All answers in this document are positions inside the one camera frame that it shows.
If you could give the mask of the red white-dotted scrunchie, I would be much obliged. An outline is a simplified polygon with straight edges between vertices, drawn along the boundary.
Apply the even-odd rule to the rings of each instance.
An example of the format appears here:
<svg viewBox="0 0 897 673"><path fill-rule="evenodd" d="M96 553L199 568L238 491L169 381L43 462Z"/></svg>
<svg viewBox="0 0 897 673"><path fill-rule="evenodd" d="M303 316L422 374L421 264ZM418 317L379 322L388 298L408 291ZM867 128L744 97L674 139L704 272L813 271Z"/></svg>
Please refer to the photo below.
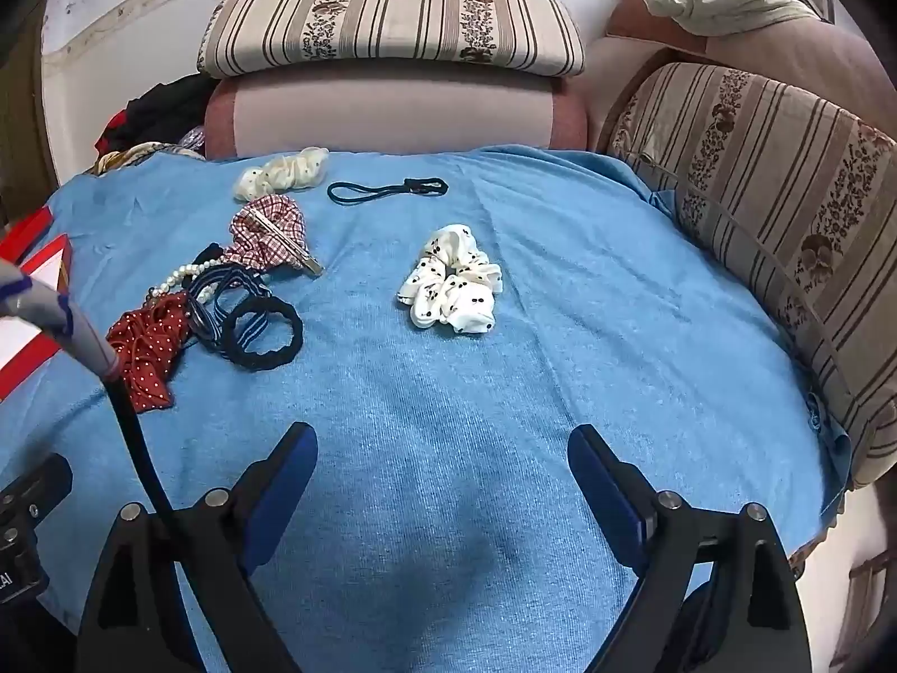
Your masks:
<svg viewBox="0 0 897 673"><path fill-rule="evenodd" d="M184 292L150 298L137 310L126 311L107 333L122 365L122 379L135 412L169 409L167 388L173 366L188 336Z"/></svg>

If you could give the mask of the red white checkered scrunchie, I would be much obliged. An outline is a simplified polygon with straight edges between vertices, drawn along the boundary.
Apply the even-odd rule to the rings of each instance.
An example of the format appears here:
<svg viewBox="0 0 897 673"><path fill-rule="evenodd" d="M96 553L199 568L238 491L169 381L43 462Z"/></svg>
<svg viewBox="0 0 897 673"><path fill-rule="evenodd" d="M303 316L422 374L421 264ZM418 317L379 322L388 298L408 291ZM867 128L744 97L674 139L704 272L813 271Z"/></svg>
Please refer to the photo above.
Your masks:
<svg viewBox="0 0 897 673"><path fill-rule="evenodd" d="M299 254L309 252L306 225L292 197L267 195L248 202L229 222L229 235L225 261L257 272L280 266L304 269Z"/></svg>

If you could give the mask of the white black-dotted scrunchie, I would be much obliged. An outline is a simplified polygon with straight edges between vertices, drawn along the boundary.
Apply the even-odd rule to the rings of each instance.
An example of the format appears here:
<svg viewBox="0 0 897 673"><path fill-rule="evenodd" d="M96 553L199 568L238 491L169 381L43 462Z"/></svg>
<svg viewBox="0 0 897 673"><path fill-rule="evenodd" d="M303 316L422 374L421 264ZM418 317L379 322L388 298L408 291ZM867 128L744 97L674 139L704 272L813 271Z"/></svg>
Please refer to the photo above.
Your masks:
<svg viewBox="0 0 897 673"><path fill-rule="evenodd" d="M502 268L479 248L470 227L453 223L427 238L395 300L418 330L440 324L456 334L487 334L496 326L494 304L502 292Z"/></svg>

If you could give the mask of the silver metal hair clip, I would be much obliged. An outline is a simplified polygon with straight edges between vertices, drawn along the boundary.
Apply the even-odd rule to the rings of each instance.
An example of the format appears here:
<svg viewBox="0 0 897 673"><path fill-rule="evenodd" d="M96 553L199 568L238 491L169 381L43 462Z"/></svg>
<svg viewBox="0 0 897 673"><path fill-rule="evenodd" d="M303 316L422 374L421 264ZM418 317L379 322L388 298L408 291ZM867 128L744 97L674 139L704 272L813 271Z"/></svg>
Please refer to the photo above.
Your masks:
<svg viewBox="0 0 897 673"><path fill-rule="evenodd" d="M324 275L324 266L313 257L306 245L278 227L277 223L260 210L251 208L248 211L248 220L257 228L258 240L266 243L271 251L281 253L283 261L299 266L312 276Z"/></svg>

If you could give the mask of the red jewelry box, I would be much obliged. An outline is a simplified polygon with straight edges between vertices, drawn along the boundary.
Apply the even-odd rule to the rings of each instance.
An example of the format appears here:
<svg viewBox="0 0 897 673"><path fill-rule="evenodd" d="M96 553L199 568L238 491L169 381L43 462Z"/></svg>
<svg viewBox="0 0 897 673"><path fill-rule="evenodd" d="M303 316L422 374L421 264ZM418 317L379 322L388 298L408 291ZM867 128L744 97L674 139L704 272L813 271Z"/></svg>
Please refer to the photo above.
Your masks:
<svg viewBox="0 0 897 673"><path fill-rule="evenodd" d="M71 243L66 234L59 234L20 264L24 274L53 287L59 293L68 292L70 268ZM55 356L59 347L36 326L16 317L3 317L0 351L0 397L6 399L29 375Z"/></svg>

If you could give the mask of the red box lid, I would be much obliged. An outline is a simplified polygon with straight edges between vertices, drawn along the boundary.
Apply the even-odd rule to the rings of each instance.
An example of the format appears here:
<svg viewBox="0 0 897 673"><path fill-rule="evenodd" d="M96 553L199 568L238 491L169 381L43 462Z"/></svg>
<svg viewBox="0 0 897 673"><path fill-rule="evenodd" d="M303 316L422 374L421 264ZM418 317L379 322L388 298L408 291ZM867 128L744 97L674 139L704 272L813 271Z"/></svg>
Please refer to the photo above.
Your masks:
<svg viewBox="0 0 897 673"><path fill-rule="evenodd" d="M0 240L0 257L9 263L19 264L32 246L49 231L53 214L47 205L23 217L4 233Z"/></svg>

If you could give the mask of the beige patterned cloth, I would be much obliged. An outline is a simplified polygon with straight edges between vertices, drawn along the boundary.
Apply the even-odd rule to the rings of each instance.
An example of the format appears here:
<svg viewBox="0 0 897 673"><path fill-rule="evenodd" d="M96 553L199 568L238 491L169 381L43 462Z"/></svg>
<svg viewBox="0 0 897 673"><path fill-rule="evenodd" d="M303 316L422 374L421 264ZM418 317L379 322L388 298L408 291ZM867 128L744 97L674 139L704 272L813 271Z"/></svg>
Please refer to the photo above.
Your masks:
<svg viewBox="0 0 897 673"><path fill-rule="evenodd" d="M139 165L149 160L151 156L156 154L167 154L173 156L185 156L190 160L205 160L205 156L187 147L178 146L178 144L161 143L161 141L145 141L145 143L137 144L126 150L111 150L108 154L99 156L87 175L102 176L116 170L126 169L133 165Z"/></svg>

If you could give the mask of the blue towel bed cover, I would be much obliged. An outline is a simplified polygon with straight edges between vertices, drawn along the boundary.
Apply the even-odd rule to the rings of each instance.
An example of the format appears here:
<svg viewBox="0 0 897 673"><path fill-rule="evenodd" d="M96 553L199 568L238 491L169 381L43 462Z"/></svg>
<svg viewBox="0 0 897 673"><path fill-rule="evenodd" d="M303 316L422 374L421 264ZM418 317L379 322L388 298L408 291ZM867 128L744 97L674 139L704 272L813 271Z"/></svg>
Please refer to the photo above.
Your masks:
<svg viewBox="0 0 897 673"><path fill-rule="evenodd" d="M173 506L228 488L295 422L318 460L251 577L303 671L583 671L636 586L568 467L582 424L697 508L768 510L795 550L844 486L848 441L783 326L684 236L620 161L503 146L336 154L376 187L298 196L324 275L267 275L240 368L198 340L169 409L141 420ZM499 264L496 326L412 325L395 300L435 231L461 223Z"/></svg>

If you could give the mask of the dark clothes pile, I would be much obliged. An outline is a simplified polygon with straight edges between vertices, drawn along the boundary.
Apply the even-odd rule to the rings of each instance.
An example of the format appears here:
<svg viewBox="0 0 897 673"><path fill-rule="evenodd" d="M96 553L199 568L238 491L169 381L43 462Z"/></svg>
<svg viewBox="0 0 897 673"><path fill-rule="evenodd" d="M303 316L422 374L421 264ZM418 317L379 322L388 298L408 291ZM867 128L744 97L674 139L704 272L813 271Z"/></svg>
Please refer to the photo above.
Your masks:
<svg viewBox="0 0 897 673"><path fill-rule="evenodd" d="M103 156L148 141L178 143L204 124L205 109L217 86L218 81L204 73L156 84L109 119L94 149Z"/></svg>

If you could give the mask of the striped floral pillow right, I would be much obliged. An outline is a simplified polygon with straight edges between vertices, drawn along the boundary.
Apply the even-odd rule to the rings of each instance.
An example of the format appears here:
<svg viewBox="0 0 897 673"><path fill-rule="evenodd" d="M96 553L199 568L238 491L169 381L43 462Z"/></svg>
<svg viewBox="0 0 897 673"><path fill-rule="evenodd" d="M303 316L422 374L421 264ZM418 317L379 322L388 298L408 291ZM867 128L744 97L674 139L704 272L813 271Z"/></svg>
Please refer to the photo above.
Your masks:
<svg viewBox="0 0 897 673"><path fill-rule="evenodd" d="M850 439L848 477L895 465L895 143L803 88L673 62L641 82L611 155L794 342Z"/></svg>

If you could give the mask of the striped floral pillow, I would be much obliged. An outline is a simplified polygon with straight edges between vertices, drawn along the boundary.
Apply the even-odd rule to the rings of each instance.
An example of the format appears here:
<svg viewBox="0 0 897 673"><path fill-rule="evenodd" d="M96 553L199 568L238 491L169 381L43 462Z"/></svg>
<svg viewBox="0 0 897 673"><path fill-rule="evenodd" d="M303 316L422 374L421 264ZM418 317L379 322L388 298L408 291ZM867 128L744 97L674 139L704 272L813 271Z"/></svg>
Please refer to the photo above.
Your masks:
<svg viewBox="0 0 897 673"><path fill-rule="evenodd" d="M222 0L198 70L226 79L352 59L412 59L569 77L584 45L560 0Z"/></svg>
<svg viewBox="0 0 897 673"><path fill-rule="evenodd" d="M895 465L895 143L803 88L673 62L641 82L611 155L794 342L850 439L848 477Z"/></svg>

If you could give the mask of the cream dotted scrunchie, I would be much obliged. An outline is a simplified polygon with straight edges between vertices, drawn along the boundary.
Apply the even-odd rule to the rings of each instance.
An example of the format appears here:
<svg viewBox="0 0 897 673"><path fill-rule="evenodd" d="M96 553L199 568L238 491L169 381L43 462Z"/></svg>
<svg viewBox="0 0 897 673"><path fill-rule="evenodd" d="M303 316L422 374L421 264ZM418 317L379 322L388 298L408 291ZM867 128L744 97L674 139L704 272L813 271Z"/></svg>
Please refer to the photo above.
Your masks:
<svg viewBox="0 0 897 673"><path fill-rule="evenodd" d="M267 195L316 187L325 176L329 156L325 147L306 147L301 152L274 156L265 164L248 167L234 183L234 199L251 202Z"/></svg>

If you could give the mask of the pink mauve cushion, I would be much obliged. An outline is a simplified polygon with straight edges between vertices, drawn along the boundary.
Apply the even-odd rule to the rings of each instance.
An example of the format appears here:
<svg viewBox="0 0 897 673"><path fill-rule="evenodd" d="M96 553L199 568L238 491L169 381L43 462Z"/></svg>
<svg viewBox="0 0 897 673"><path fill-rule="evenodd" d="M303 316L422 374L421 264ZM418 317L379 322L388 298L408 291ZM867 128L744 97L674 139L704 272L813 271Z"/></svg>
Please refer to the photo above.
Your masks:
<svg viewBox="0 0 897 673"><path fill-rule="evenodd" d="M205 113L211 160L325 147L433 154L496 144L584 149L587 114L558 79L453 62L327 61L224 79Z"/></svg>

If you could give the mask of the white cloth on sofa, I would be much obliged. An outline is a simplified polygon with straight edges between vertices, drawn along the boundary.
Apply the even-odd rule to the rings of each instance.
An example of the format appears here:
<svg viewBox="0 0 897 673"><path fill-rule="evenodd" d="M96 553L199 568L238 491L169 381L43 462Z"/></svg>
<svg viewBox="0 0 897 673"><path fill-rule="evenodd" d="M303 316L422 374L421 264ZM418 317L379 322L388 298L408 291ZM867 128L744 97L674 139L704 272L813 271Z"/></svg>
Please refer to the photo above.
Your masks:
<svg viewBox="0 0 897 673"><path fill-rule="evenodd" d="M643 0L649 14L668 17L698 36L743 34L792 20L820 17L799 0Z"/></svg>

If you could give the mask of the striped floral pillow centre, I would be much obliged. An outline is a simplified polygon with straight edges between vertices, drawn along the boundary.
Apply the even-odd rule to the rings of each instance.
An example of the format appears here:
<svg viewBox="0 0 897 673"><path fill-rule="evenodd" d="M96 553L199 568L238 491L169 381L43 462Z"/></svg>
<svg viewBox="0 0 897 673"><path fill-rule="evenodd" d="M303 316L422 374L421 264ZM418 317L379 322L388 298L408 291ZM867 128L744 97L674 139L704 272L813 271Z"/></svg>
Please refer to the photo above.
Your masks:
<svg viewBox="0 0 897 673"><path fill-rule="evenodd" d="M560 0L222 0L198 70L226 79L352 59L412 59L569 77L584 45Z"/></svg>

